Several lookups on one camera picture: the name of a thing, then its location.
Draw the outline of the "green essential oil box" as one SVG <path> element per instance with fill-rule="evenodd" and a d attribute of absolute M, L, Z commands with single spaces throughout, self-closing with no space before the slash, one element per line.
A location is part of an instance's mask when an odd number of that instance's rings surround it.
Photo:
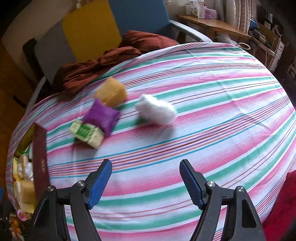
<path fill-rule="evenodd" d="M 69 133 L 94 149 L 98 149 L 104 139 L 104 132 L 99 127 L 83 123 L 79 119 L 71 124 Z"/>

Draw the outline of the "purple small pouch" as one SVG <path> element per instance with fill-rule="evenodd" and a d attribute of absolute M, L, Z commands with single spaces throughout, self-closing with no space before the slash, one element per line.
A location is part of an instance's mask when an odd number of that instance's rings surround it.
<path fill-rule="evenodd" d="M 105 106 L 100 99 L 95 99 L 93 106 L 82 118 L 83 123 L 89 123 L 99 127 L 105 137 L 111 136 L 112 130 L 119 120 L 120 112 L 114 108 Z"/>

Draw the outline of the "small tan sponge cube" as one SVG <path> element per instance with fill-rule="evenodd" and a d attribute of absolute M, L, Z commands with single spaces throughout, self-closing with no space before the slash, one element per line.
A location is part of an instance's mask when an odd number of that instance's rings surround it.
<path fill-rule="evenodd" d="M 94 97 L 105 106 L 115 108 L 127 99 L 125 87 L 115 78 L 109 77 L 96 90 Z"/>

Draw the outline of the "white fluffy cotton pad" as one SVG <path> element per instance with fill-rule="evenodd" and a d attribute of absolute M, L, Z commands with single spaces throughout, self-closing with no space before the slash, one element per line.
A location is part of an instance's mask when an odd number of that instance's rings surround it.
<path fill-rule="evenodd" d="M 170 125 L 177 118 L 177 111 L 172 104 L 150 94 L 141 95 L 135 108 L 141 118 L 159 126 Z"/>

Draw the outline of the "large tan sponge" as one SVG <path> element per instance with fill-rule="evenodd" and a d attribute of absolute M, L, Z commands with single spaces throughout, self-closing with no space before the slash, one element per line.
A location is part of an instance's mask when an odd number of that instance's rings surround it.
<path fill-rule="evenodd" d="M 20 199 L 25 204 L 35 204 L 37 202 L 35 186 L 33 181 L 21 181 Z"/>

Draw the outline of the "red blanket at edge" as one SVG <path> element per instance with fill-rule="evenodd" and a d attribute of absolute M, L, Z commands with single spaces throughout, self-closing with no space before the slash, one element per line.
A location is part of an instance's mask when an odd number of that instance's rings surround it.
<path fill-rule="evenodd" d="M 262 226 L 266 240 L 295 240 L 295 171 L 287 174 L 273 210 Z"/>

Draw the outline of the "gold metal tin box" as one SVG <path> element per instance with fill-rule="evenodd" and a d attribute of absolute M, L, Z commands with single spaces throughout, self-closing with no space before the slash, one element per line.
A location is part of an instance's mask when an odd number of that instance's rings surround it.
<path fill-rule="evenodd" d="M 47 165 L 47 131 L 34 123 L 26 131 L 13 155 L 13 189 L 15 207 L 21 211 L 32 214 L 45 189 L 50 185 Z M 35 204 L 25 204 L 20 199 L 21 181 L 34 182 L 36 200 Z"/>

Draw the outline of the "striped pink green bedsheet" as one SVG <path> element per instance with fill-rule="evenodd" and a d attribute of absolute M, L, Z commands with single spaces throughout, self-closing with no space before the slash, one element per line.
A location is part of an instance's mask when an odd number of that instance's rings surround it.
<path fill-rule="evenodd" d="M 98 149 L 69 133 L 91 108 L 95 91 L 114 77 L 127 90 L 113 132 Z M 141 118 L 143 94 L 173 105 L 159 126 Z M 243 186 L 260 217 L 269 216 L 288 172 L 295 170 L 295 108 L 270 71 L 238 47 L 188 43 L 111 68 L 74 98 L 59 93 L 26 114 L 11 137 L 6 165 L 14 200 L 13 154 L 33 123 L 47 131 L 50 183 L 85 179 L 104 159 L 112 175 L 91 216 L 103 240 L 189 240 L 200 217 L 179 173 L 187 159 L 221 187 Z"/>

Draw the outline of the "dark red crumpled cloth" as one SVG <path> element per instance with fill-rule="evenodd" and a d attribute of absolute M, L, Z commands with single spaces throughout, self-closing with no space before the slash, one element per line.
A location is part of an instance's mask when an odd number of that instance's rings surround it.
<path fill-rule="evenodd" d="M 162 35 L 128 31 L 122 37 L 118 48 L 105 51 L 98 59 L 61 66 L 53 80 L 54 91 L 65 91 L 68 96 L 75 96 L 112 67 L 142 54 L 178 44 L 176 40 Z"/>

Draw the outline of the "wooden side shelf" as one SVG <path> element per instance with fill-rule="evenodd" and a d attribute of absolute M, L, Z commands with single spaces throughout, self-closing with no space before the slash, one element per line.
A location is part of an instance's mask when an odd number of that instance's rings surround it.
<path fill-rule="evenodd" d="M 189 15 L 177 15 L 177 18 L 181 21 L 195 24 L 199 27 L 208 29 L 216 33 L 227 33 L 228 35 L 247 40 L 251 38 L 250 35 L 248 35 L 248 32 L 243 32 L 242 30 L 220 20 L 200 19 L 196 16 Z"/>

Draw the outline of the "grey yellow blue headboard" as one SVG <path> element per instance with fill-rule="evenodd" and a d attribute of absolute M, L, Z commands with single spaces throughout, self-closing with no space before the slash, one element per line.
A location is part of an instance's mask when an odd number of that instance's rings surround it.
<path fill-rule="evenodd" d="M 50 28 L 34 52 L 52 82 L 61 66 L 99 58 L 129 30 L 160 33 L 169 23 L 164 1 L 93 1 Z"/>

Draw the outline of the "patterned window curtain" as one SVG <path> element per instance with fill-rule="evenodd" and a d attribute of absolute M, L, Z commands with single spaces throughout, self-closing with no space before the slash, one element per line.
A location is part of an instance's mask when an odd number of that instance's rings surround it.
<path fill-rule="evenodd" d="M 214 9 L 219 20 L 247 33 L 251 20 L 251 0 L 216 0 Z"/>

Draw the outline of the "white boxes on shelf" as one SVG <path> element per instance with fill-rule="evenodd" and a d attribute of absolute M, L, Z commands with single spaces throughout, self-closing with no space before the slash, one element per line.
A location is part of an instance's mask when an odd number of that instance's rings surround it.
<path fill-rule="evenodd" d="M 185 5 L 185 11 L 186 15 L 196 16 L 200 19 L 217 19 L 217 11 L 206 7 L 204 1 L 189 1 L 189 4 Z"/>

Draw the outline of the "white bed frame rail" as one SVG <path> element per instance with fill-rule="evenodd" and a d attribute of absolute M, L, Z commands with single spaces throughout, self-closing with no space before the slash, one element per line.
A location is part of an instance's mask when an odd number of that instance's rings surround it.
<path fill-rule="evenodd" d="M 197 30 L 188 27 L 182 23 L 179 23 L 177 21 L 174 20 L 170 20 L 170 25 L 171 27 L 175 28 L 176 30 L 178 30 L 178 34 L 177 34 L 177 42 L 179 42 L 180 44 L 183 44 L 186 42 L 186 36 L 191 37 L 192 39 L 196 40 L 197 42 L 212 42 L 212 40 L 207 37 L 206 35 L 198 32 Z"/>

